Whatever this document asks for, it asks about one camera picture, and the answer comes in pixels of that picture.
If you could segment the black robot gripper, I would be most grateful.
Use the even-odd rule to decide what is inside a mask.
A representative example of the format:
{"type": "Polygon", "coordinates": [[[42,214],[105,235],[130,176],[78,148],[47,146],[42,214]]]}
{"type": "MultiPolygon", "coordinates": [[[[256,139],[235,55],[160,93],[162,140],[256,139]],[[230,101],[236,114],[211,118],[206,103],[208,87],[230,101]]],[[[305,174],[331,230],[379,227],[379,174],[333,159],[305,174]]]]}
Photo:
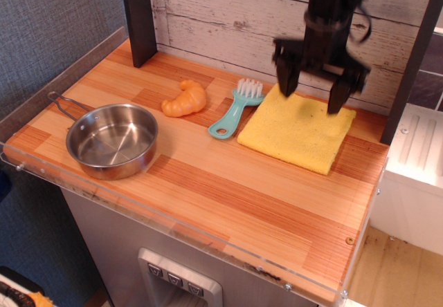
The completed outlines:
{"type": "Polygon", "coordinates": [[[277,37],[274,39],[273,61],[276,65],[280,92],[290,96],[298,86],[302,71],[343,72],[333,83],[327,112],[337,114],[352,93],[362,92],[370,67],[353,58],[347,51],[352,21],[332,24],[308,21],[303,39],[277,37]]]}

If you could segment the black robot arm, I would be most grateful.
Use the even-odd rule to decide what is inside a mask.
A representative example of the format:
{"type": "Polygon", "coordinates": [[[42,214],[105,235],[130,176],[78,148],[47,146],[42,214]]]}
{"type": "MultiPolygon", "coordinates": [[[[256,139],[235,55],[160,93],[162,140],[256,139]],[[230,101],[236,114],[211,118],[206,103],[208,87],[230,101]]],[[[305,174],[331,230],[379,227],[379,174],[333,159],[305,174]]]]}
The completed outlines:
{"type": "Polygon", "coordinates": [[[362,92],[370,67],[347,51],[354,11],[363,0],[309,0],[303,39],[275,38],[275,63],[280,92],[288,97],[298,87],[301,72],[328,71],[337,76],[327,111],[337,114],[348,98],[362,92]]]}

